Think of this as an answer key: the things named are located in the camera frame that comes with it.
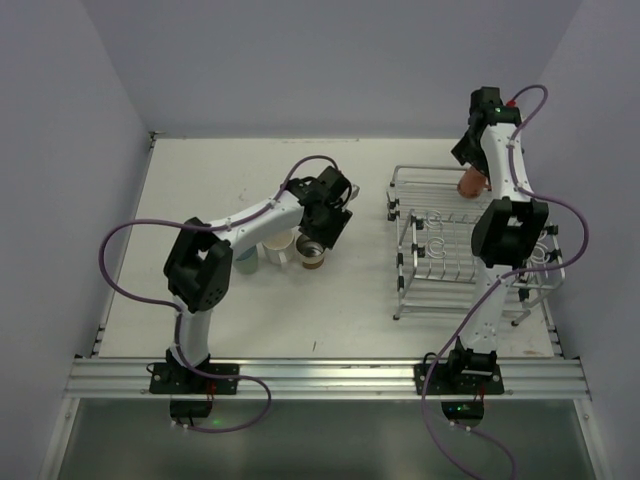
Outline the green plastic cup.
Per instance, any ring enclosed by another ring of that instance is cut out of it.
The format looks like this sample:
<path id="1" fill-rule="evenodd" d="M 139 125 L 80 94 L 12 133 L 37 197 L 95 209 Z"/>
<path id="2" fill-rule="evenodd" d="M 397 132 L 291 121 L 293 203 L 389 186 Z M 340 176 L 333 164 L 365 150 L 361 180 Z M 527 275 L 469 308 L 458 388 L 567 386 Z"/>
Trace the green plastic cup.
<path id="1" fill-rule="evenodd" d="M 233 266 L 236 271 L 242 275 L 252 275 L 257 272 L 259 268 L 259 256 L 256 246 L 252 246 L 240 256 L 238 256 Z"/>

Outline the pink mug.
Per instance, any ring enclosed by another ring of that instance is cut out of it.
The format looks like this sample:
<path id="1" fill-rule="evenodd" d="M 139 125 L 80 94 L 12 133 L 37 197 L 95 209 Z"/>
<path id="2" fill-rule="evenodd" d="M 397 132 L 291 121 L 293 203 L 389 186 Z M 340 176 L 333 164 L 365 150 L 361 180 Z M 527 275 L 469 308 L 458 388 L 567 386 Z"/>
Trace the pink mug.
<path id="1" fill-rule="evenodd" d="M 465 199 L 477 199 L 484 191 L 491 191 L 488 178 L 474 167 L 469 167 L 457 184 L 458 194 Z"/>

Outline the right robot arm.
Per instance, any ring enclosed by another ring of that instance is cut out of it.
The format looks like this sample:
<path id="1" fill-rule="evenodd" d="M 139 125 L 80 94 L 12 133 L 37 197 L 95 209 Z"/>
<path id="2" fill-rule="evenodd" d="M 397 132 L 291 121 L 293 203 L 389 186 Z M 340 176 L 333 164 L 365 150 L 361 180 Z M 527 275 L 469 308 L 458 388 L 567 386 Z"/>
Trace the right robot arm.
<path id="1" fill-rule="evenodd" d="M 452 150 L 491 185 L 492 200 L 476 222 L 471 251 L 479 268 L 469 320 L 457 334 L 443 377 L 457 394 L 502 393 L 497 365 L 498 329 L 509 289 L 531 256 L 549 215 L 535 200 L 524 165 L 518 129 L 520 110 L 505 103 L 497 87 L 471 93 L 468 129 Z"/>

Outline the white ceramic mug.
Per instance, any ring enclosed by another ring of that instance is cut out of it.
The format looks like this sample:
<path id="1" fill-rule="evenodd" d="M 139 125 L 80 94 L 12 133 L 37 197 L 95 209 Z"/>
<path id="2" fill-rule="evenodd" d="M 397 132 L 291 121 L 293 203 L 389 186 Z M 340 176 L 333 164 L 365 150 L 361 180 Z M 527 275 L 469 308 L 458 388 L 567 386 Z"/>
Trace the white ceramic mug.
<path id="1" fill-rule="evenodd" d="M 292 230 L 282 231 L 262 242 L 266 259 L 274 265 L 284 265 L 295 256 L 295 234 Z"/>

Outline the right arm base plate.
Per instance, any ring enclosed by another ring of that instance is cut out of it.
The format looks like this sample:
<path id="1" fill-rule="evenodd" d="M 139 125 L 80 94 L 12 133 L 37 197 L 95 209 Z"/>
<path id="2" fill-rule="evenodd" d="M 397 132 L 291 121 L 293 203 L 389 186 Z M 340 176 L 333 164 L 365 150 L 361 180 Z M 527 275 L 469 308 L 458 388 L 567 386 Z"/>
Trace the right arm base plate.
<path id="1" fill-rule="evenodd" d="M 505 387 L 495 352 L 490 354 L 452 351 L 438 361 L 429 377 L 427 395 L 502 395 Z"/>

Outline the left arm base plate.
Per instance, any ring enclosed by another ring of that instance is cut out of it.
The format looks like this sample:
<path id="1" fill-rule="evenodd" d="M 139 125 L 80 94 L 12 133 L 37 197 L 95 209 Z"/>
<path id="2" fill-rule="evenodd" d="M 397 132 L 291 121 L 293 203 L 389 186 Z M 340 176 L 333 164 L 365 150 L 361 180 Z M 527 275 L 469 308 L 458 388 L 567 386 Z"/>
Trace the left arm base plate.
<path id="1" fill-rule="evenodd" d="M 238 364 L 207 363 L 198 368 L 222 379 L 205 378 L 180 364 L 158 362 L 153 364 L 149 392 L 160 395 L 235 395 L 240 373 Z"/>

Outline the beige brown cup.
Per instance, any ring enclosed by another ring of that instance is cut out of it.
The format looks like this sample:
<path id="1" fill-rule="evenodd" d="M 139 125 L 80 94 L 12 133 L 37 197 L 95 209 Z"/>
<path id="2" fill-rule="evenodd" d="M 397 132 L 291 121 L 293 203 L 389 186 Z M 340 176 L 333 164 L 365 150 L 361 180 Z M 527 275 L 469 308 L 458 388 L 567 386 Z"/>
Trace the beige brown cup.
<path id="1" fill-rule="evenodd" d="M 315 270 L 325 260 L 325 248 L 306 235 L 300 235 L 295 243 L 296 252 L 303 268 Z"/>

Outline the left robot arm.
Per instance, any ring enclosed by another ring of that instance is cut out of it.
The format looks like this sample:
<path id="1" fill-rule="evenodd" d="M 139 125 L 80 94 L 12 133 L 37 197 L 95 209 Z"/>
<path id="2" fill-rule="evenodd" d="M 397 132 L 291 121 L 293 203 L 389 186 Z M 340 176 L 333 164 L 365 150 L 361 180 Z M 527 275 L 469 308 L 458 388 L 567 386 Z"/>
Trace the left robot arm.
<path id="1" fill-rule="evenodd" d="M 317 177 L 286 180 L 273 196 L 225 219 L 188 220 L 164 266 L 168 289 L 179 308 L 170 347 L 174 361 L 188 369 L 210 358 L 212 312 L 229 289 L 235 260 L 293 229 L 326 249 L 333 248 L 352 217 L 348 204 L 358 194 L 358 186 L 328 166 Z"/>

